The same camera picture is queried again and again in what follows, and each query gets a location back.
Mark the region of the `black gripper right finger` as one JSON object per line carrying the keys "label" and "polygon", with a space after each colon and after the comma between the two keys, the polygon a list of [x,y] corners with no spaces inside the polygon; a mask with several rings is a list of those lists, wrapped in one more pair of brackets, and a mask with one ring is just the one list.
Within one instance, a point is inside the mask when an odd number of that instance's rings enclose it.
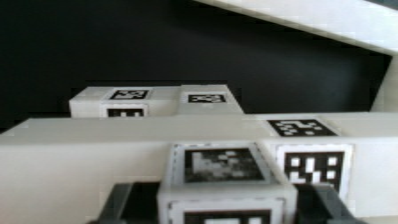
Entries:
{"label": "black gripper right finger", "polygon": [[327,185],[297,184],[295,224],[368,224],[343,204],[338,192]]}

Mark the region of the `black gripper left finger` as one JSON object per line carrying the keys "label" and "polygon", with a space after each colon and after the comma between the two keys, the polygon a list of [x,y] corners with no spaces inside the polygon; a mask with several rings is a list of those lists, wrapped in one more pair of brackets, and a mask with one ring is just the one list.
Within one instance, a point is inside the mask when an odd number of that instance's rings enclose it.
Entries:
{"label": "black gripper left finger", "polygon": [[158,182],[114,185],[98,218],[87,224],[158,224]]}

